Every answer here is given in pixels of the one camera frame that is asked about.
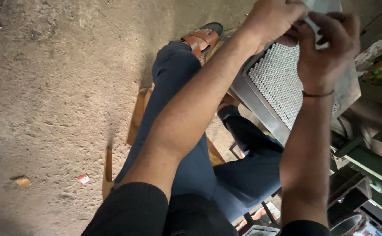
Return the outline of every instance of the dark blue pants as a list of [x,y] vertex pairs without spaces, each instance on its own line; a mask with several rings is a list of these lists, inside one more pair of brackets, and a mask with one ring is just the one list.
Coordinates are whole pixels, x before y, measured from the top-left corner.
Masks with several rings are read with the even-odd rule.
[[[133,165],[157,115],[200,69],[200,62],[186,44],[170,42],[157,53],[152,69],[154,90],[115,185]],[[216,202],[233,222],[280,188],[278,164],[282,148],[243,118],[237,107],[227,106],[218,112],[218,116],[246,157],[213,168],[204,134],[179,164],[172,196],[188,193],[202,195]]]

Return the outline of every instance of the man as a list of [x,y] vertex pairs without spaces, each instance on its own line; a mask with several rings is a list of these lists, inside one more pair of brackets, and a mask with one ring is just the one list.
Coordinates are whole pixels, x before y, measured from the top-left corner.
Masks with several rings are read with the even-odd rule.
[[[359,51],[360,23],[341,13],[309,13],[321,28],[318,43],[329,42],[328,48],[316,50],[315,33],[301,20],[307,14],[297,0],[258,1],[203,68],[196,56],[221,33],[218,23],[159,51],[153,67],[155,89],[138,137],[113,191],[83,235],[237,235],[230,222],[280,184],[282,235],[329,235],[332,94],[337,77]],[[295,39],[304,99],[282,153],[240,116],[230,99],[218,104],[248,57],[268,42],[295,45]],[[247,156],[213,168],[204,131],[216,108]]]

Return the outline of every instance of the hand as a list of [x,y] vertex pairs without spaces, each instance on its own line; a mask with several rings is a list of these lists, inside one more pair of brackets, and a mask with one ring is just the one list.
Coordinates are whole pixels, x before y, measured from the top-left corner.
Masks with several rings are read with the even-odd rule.
[[283,36],[292,24],[306,17],[309,8],[300,0],[259,0],[253,6],[237,34],[253,46],[254,54],[260,53],[266,43],[277,40],[295,46],[288,36]]
[[320,27],[323,37],[318,45],[329,42],[329,47],[316,50],[315,32],[305,21],[294,24],[300,43],[299,78],[304,92],[310,95],[330,93],[338,76],[360,51],[360,19],[356,15],[338,12],[311,12],[310,19]]

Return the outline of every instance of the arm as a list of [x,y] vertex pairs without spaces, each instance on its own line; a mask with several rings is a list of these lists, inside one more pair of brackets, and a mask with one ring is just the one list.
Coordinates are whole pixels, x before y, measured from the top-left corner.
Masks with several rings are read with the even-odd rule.
[[148,183],[169,200],[178,164],[203,135],[241,65],[306,13],[299,2],[258,1],[243,26],[161,111],[120,185]]
[[[328,94],[360,49],[357,17],[341,13],[309,14],[323,34],[315,49],[315,33],[304,21],[295,24],[300,42],[299,78],[310,95]],[[283,226],[310,220],[328,226],[330,122],[334,95],[305,97],[280,163]]]

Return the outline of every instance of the black sleeve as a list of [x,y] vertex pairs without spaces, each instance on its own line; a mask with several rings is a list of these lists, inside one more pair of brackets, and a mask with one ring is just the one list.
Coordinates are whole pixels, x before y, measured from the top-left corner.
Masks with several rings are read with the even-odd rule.
[[324,225],[309,221],[297,220],[290,222],[281,230],[281,236],[329,236],[329,229]]
[[89,235],[162,235],[168,202],[159,188],[128,183],[112,191],[83,232]]

